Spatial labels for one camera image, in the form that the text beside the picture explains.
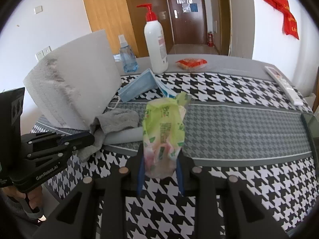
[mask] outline red fire extinguisher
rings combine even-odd
[[[210,31],[208,33],[208,46],[209,47],[213,47],[214,46],[214,40],[213,40],[214,36],[213,33]]]

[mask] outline silver rivet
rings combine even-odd
[[[238,177],[235,176],[235,175],[231,175],[231,176],[228,177],[228,180],[229,180],[230,182],[235,183],[235,182],[238,182]]]
[[[87,176],[87,177],[84,177],[84,178],[83,178],[83,182],[86,183],[86,184],[92,182],[92,180],[93,180],[93,179],[92,179],[92,177],[90,177],[90,176]]]
[[[202,168],[198,167],[198,166],[194,166],[192,168],[193,173],[201,173],[202,172]]]
[[[129,171],[129,169],[128,169],[127,167],[121,167],[121,168],[119,169],[119,173],[121,173],[121,174],[128,173],[128,171]]]

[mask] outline white remote control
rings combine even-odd
[[[295,106],[302,106],[303,101],[300,99],[299,95],[293,89],[293,87],[287,82],[283,76],[278,73],[278,71],[269,66],[265,66],[267,73],[276,81],[277,84],[284,90],[286,96]]]

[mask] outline white spray cap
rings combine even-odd
[[[120,45],[121,45],[121,47],[126,47],[126,46],[129,45],[129,44],[127,44],[127,41],[126,41],[126,39],[125,39],[125,37],[124,37],[123,34],[122,34],[122,35],[119,35],[119,40],[120,40]]]

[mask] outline plastic wrapper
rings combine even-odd
[[[184,58],[182,60],[178,60],[176,65],[184,70],[192,72],[205,67],[207,65],[207,61],[201,58]]]
[[[161,98],[146,105],[143,126],[145,173],[150,178],[172,176],[185,140],[183,119],[191,96]]]

